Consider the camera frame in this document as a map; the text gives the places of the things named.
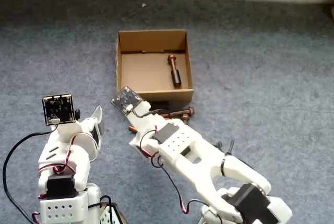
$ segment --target brown box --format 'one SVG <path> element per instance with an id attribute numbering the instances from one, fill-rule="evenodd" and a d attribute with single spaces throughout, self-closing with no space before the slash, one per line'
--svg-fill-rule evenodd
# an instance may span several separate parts
<path id="1" fill-rule="evenodd" d="M 168 55 L 176 56 L 182 85 L 173 85 Z M 128 86 L 148 101 L 189 103 L 192 70 L 185 30 L 120 31 L 116 45 L 117 91 Z"/>

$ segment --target white robotic arm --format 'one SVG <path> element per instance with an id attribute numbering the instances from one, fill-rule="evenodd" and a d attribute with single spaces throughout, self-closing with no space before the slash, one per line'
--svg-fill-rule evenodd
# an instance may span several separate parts
<path id="1" fill-rule="evenodd" d="M 99 207 L 100 188 L 87 183 L 90 162 L 101 148 L 102 108 L 78 122 L 71 95 L 43 97 L 43 106 L 46 124 L 58 126 L 38 161 L 41 223 L 122 224 L 114 206 Z"/>
<path id="2" fill-rule="evenodd" d="M 128 87 L 111 100 L 128 118 L 138 133 L 130 144 L 144 157 L 159 153 L 163 162 L 170 165 L 195 186 L 209 205 L 208 211 L 225 223 L 277 224 L 286 223 L 292 216 L 282 201 L 267 196 L 270 183 L 232 155 L 226 155 L 208 143 L 181 120 L 165 120 L 149 112 L 150 104 Z M 222 197 L 212 179 L 223 175 L 245 184 L 233 195 Z M 204 215 L 204 222 L 211 222 Z"/>

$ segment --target copper bolt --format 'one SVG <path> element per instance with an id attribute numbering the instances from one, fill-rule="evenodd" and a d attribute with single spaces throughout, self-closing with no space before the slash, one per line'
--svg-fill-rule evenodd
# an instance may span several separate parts
<path id="1" fill-rule="evenodd" d="M 176 70 L 176 67 L 175 67 L 175 60 L 176 60 L 176 57 L 175 57 L 174 54 L 170 54 L 170 55 L 168 55 L 167 61 L 168 61 L 168 63 L 172 66 L 172 70 Z"/>
<path id="2" fill-rule="evenodd" d="M 184 124 L 188 124 L 188 121 L 190 119 L 190 115 L 187 114 L 187 113 L 184 113 L 184 114 L 182 114 L 180 119 L 183 121 Z"/>
<path id="3" fill-rule="evenodd" d="M 189 116 L 192 116 L 195 113 L 195 109 L 193 107 L 188 107 L 188 109 L 185 109 L 185 110 L 171 112 L 171 113 L 162 113 L 160 115 L 164 118 L 170 118 L 170 117 L 174 118 L 174 117 L 181 116 L 184 113 L 187 113 L 189 114 Z"/>
<path id="4" fill-rule="evenodd" d="M 172 75 L 173 85 L 174 87 L 179 88 L 182 83 L 181 83 L 180 73 L 176 69 L 175 60 L 176 57 L 173 54 L 170 54 L 167 58 L 168 63 L 172 66 L 171 75 Z"/>
<path id="5" fill-rule="evenodd" d="M 129 130 L 133 133 L 138 132 L 133 126 L 129 126 Z"/>
<path id="6" fill-rule="evenodd" d="M 188 107 L 188 109 L 186 110 L 181 110 L 181 111 L 177 111 L 177 112 L 171 112 L 170 116 L 174 117 L 174 116 L 179 116 L 182 115 L 184 113 L 189 114 L 189 116 L 192 116 L 195 113 L 195 109 L 193 107 Z"/>

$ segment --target gray carpet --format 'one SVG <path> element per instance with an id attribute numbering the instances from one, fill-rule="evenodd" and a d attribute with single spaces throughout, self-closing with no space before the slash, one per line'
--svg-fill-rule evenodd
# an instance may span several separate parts
<path id="1" fill-rule="evenodd" d="M 41 96 L 71 92 L 82 117 L 104 109 L 106 132 L 90 181 L 112 196 L 129 223 L 188 223 L 163 171 L 128 145 L 115 92 L 119 30 L 188 30 L 195 85 L 190 125 L 206 140 L 231 139 L 292 208 L 290 223 L 334 219 L 334 24 L 321 6 L 220 0 L 0 0 L 1 166 L 23 136 L 45 131 Z M 37 160 L 46 137 L 22 145 L 9 188 L 38 210 Z M 193 187 L 171 172 L 184 199 Z M 218 178 L 217 187 L 240 185 Z M 25 223 L 0 191 L 1 223 Z"/>

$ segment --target circuit board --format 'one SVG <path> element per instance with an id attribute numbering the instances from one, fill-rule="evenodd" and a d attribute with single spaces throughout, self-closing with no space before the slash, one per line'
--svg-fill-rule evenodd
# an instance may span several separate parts
<path id="1" fill-rule="evenodd" d="M 72 95 L 42 97 L 45 124 L 47 126 L 75 122 Z"/>
<path id="2" fill-rule="evenodd" d="M 122 113 L 128 115 L 130 111 L 127 111 L 127 107 L 132 104 L 132 109 L 142 102 L 142 97 L 136 94 L 128 87 L 124 87 L 119 91 L 116 96 L 110 100 L 110 102 L 117 107 Z"/>

